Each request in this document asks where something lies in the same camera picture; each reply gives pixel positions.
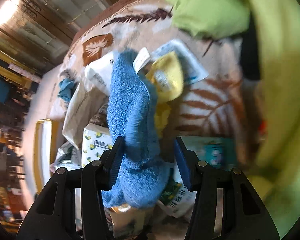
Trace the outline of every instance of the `white tissue pack with lemon print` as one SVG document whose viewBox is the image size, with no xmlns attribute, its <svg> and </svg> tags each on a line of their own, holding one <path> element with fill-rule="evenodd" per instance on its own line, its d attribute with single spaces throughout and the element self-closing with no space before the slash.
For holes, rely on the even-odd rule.
<svg viewBox="0 0 300 240">
<path fill-rule="evenodd" d="M 83 130 L 82 140 L 82 167 L 94 160 L 99 160 L 104 151 L 112 148 L 109 128 L 93 123 Z"/>
</svg>

